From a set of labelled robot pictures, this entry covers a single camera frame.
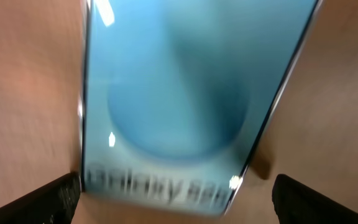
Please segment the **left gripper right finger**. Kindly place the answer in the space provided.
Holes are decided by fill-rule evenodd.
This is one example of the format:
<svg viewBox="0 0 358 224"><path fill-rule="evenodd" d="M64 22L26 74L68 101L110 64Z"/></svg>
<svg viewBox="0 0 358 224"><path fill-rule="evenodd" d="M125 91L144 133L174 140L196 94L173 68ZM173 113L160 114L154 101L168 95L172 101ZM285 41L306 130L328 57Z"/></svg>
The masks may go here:
<svg viewBox="0 0 358 224"><path fill-rule="evenodd" d="M358 224L358 213L285 175L277 175L272 202L280 224Z"/></svg>

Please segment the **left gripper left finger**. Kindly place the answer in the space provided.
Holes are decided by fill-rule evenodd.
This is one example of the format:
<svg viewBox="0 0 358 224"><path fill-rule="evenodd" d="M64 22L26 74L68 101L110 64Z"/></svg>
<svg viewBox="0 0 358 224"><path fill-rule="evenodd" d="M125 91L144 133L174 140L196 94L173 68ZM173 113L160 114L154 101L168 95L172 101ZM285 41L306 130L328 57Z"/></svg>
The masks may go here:
<svg viewBox="0 0 358 224"><path fill-rule="evenodd" d="M80 176L67 173L0 208L2 224L70 224L81 194Z"/></svg>

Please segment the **blue-screen Galaxy smartphone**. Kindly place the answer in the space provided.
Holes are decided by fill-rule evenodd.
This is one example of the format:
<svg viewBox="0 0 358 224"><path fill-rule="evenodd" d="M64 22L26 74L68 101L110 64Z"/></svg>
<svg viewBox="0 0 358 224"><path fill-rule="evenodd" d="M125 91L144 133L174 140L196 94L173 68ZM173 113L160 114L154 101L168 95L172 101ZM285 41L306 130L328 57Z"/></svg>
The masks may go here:
<svg viewBox="0 0 358 224"><path fill-rule="evenodd" d="M320 6L87 1L78 108L83 191L225 214Z"/></svg>

